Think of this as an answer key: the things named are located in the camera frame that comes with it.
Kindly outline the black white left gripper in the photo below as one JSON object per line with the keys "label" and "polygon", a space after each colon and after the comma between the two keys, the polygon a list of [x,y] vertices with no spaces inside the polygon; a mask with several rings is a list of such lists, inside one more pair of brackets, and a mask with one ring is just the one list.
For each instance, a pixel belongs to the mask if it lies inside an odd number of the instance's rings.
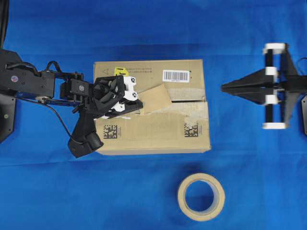
{"label": "black white left gripper", "polygon": [[116,75],[99,77],[89,88],[87,113],[95,119],[111,119],[143,108],[134,90],[136,78]]}

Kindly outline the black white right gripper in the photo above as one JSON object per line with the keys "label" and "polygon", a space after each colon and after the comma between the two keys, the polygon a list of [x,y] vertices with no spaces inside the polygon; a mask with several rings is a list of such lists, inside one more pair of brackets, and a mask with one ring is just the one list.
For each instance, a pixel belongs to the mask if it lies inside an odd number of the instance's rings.
{"label": "black white right gripper", "polygon": [[[265,68],[221,86],[221,91],[256,104],[265,105],[264,129],[289,127],[294,106],[307,93],[307,77],[300,75],[287,43],[266,43],[263,48]],[[272,88],[247,88],[269,86]],[[273,120],[273,106],[281,106],[281,122]]]}

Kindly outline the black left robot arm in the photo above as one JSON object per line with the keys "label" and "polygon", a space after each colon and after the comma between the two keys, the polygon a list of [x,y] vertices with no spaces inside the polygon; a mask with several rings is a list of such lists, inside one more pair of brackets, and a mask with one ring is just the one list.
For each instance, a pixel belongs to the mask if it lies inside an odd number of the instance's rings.
{"label": "black left robot arm", "polygon": [[134,90],[136,79],[116,75],[100,77],[90,83],[81,73],[61,71],[51,61],[45,70],[23,62],[16,52],[0,51],[0,92],[21,100],[41,104],[71,106],[79,113],[79,120],[70,140],[77,144],[94,139],[94,120],[111,119],[143,107]]}

